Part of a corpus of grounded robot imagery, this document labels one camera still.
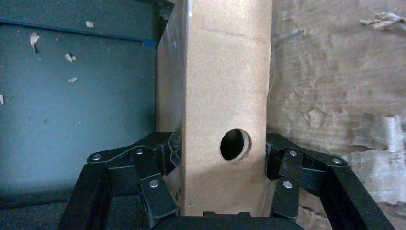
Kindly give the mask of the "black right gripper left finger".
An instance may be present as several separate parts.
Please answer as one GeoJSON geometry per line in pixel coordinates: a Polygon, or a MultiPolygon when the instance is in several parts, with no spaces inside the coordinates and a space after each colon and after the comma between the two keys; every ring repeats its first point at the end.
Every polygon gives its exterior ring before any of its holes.
{"type": "Polygon", "coordinates": [[[102,230],[117,196],[139,195],[152,229],[175,216],[178,205],[163,179],[175,169],[171,135],[154,132],[130,146],[89,155],[58,229],[102,230]]]}

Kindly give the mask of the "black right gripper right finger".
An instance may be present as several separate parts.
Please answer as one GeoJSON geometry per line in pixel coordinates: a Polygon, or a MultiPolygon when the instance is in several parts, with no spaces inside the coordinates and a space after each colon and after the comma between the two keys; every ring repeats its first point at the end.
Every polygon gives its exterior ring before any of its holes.
{"type": "Polygon", "coordinates": [[[276,181],[270,216],[295,222],[300,189],[319,198],[334,230],[392,230],[391,222],[341,157],[266,135],[266,176],[276,181]]]}

